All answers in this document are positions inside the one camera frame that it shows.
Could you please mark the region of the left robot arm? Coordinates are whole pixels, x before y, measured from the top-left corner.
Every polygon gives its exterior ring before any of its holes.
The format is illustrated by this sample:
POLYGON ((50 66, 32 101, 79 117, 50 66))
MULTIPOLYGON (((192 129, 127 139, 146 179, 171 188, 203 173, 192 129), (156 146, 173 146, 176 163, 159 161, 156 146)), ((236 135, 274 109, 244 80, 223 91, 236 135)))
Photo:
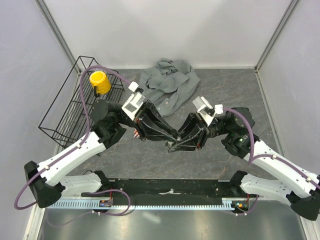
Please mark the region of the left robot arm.
POLYGON ((123 105, 98 100, 90 115, 92 126, 74 144, 41 163, 24 165, 27 187, 35 203, 46 208, 57 202, 67 190, 61 180, 75 167, 116 144, 126 132, 123 126, 137 130, 142 140, 178 142, 181 138, 150 101, 123 105))

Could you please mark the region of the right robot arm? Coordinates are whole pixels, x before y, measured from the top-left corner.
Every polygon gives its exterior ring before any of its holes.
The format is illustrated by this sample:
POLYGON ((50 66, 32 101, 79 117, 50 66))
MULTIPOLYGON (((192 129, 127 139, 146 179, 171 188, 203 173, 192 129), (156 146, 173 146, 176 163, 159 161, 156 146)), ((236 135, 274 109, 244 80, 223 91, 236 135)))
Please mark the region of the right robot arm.
POLYGON ((255 122, 248 108, 215 105, 192 113, 179 130, 180 137, 167 142, 169 152, 194 151, 207 139, 225 135, 221 141, 232 155, 256 165, 275 179, 267 180, 237 171, 229 184, 235 197, 244 193, 263 196, 289 206, 299 216, 315 221, 320 213, 320 176, 300 167, 273 150, 253 133, 255 122))

